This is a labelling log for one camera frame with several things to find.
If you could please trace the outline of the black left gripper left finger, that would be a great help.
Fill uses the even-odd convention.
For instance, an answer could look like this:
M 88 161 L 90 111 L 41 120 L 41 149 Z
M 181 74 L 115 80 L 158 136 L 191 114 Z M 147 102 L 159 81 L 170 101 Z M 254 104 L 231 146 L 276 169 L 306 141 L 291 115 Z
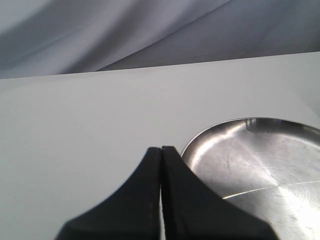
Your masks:
M 67 221 L 57 240 L 158 240 L 161 149 L 147 149 L 125 183 L 103 202 Z

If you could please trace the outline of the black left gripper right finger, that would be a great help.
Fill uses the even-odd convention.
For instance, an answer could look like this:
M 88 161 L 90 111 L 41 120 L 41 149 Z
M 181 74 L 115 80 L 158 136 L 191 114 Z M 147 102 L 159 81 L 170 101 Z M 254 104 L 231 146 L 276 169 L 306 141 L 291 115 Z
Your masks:
M 161 201 L 168 240 L 276 240 L 263 220 L 223 200 L 184 163 L 173 146 L 161 149 Z

